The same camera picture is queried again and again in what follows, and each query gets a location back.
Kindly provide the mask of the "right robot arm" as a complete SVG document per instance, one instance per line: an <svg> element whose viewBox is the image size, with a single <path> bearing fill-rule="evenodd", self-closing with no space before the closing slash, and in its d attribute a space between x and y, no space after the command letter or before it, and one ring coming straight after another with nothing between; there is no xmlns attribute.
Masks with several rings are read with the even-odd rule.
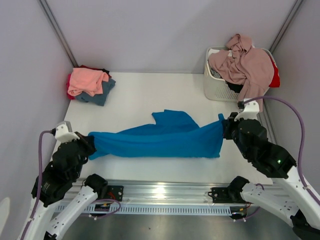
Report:
<svg viewBox="0 0 320 240"><path fill-rule="evenodd" d="M315 192L303 186L296 160L280 145L268 140L267 130L256 119L237 118L232 112L223 120L223 137L232 140L241 155L260 173L279 185L289 199L280 200L237 176L229 184L228 198L233 202L251 202L282 219L301 240L320 238L320 205Z"/></svg>

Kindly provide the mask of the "blue t shirt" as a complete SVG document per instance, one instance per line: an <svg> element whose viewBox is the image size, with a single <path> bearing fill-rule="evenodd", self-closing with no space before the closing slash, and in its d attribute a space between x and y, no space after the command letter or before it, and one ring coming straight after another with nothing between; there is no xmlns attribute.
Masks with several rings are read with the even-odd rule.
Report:
<svg viewBox="0 0 320 240"><path fill-rule="evenodd" d="M152 113L154 124L145 124L117 133L90 132L95 153L124 158L218 158L223 144L223 114L218 121L200 127L186 112L165 109Z"/></svg>

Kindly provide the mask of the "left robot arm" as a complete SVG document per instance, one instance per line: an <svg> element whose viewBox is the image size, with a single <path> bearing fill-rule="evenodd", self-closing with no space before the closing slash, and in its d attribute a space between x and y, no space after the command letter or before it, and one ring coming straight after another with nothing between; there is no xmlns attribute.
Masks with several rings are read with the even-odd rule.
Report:
<svg viewBox="0 0 320 240"><path fill-rule="evenodd" d="M52 161L39 168L31 195L31 208L18 239L61 240L69 227L93 201L108 195L108 182L97 174L88 176L68 206L53 217L65 194L80 177L83 165L96 152L94 137L75 133L71 141L61 143Z"/></svg>

